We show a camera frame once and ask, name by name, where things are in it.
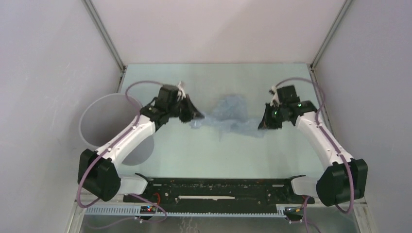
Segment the blue plastic trash bag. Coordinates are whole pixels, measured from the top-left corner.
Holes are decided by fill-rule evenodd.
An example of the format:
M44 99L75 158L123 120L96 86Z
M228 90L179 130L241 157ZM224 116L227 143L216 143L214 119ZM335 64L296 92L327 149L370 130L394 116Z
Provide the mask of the blue plastic trash bag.
M264 130L259 130L260 120L250 118L246 99L241 95L229 95L218 101L210 113L202 113L204 118L192 120L193 129L202 126L213 127L218 131L219 140L228 133L235 133L255 138L263 138Z

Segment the grey plastic trash bin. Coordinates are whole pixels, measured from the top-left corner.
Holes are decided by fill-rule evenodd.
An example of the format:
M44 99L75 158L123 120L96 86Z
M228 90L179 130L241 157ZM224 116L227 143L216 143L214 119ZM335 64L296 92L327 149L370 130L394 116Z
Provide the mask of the grey plastic trash bin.
M90 150L109 142L128 126L137 115L137 100L124 94L109 94L94 101L83 112L79 134Z

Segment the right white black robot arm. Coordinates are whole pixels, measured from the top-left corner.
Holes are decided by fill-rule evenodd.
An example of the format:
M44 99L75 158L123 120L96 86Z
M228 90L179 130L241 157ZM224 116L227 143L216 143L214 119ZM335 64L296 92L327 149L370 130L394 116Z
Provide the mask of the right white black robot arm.
M285 201L297 202L302 195L318 198L325 206L353 203L365 194L368 165L355 159L334 138L319 118L310 100L300 100L294 85L273 86L273 98L265 104L259 130L278 130L290 122L308 140L322 166L320 178L297 176L282 190Z

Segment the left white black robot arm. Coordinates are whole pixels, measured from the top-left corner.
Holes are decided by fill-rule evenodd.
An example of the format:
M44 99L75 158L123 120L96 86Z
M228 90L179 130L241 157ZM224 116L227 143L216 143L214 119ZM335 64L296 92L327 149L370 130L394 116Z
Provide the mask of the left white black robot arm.
M132 101L137 115L116 136L101 147L80 155L78 190L87 190L98 200L109 201L118 194L134 194L141 202L153 198L154 190L142 175L121 175L120 164L146 138L156 133L170 118L182 123L203 119L181 85L162 84L158 95L147 105Z

